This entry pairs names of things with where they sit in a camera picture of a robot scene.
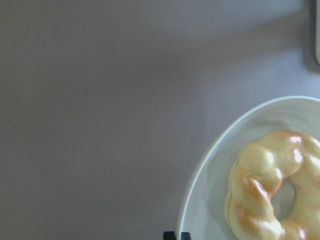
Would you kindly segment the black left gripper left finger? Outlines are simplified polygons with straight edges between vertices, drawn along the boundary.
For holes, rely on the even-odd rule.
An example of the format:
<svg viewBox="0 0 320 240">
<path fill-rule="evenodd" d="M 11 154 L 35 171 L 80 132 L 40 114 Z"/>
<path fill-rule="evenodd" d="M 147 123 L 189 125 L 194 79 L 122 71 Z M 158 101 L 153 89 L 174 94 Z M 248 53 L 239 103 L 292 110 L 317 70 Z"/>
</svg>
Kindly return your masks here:
<svg viewBox="0 0 320 240">
<path fill-rule="evenodd" d="M 174 231 L 164 231 L 163 240 L 176 240 L 176 234 Z"/>
</svg>

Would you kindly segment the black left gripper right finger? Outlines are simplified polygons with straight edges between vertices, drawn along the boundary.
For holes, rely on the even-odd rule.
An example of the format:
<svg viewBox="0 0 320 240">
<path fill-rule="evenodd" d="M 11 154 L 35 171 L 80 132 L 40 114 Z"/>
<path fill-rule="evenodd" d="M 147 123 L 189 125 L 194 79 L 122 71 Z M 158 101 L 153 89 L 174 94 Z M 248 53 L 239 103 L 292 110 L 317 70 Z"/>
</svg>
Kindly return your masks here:
<svg viewBox="0 0 320 240">
<path fill-rule="evenodd" d="M 180 240 L 191 240 L 191 234 L 189 232 L 181 232 Z"/>
</svg>

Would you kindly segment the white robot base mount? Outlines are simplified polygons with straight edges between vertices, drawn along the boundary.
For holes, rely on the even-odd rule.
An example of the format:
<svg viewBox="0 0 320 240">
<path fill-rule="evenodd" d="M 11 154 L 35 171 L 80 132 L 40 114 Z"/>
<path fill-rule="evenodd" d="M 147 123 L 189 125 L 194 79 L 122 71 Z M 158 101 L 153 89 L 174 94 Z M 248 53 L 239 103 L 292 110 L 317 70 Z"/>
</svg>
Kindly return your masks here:
<svg viewBox="0 0 320 240">
<path fill-rule="evenodd" d="M 304 0 L 303 5 L 307 13 L 303 40 L 303 62 L 309 72 L 319 74 L 320 65 L 316 55 L 317 1 Z"/>
</svg>

